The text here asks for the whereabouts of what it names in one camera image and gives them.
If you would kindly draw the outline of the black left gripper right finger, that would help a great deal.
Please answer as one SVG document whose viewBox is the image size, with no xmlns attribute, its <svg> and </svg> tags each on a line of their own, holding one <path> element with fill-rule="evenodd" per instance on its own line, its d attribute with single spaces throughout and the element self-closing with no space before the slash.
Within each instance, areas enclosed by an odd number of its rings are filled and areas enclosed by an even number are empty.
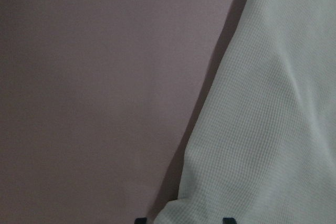
<svg viewBox="0 0 336 224">
<path fill-rule="evenodd" d="M 235 218 L 223 218 L 223 224 L 235 224 Z"/>
</svg>

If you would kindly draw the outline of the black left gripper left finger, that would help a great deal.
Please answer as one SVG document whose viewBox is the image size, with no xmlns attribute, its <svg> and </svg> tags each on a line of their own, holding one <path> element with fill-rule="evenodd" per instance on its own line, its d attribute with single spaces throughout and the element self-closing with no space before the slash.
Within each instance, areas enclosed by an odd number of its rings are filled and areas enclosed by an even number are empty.
<svg viewBox="0 0 336 224">
<path fill-rule="evenodd" d="M 136 218 L 134 224 L 147 224 L 147 217 Z"/>
</svg>

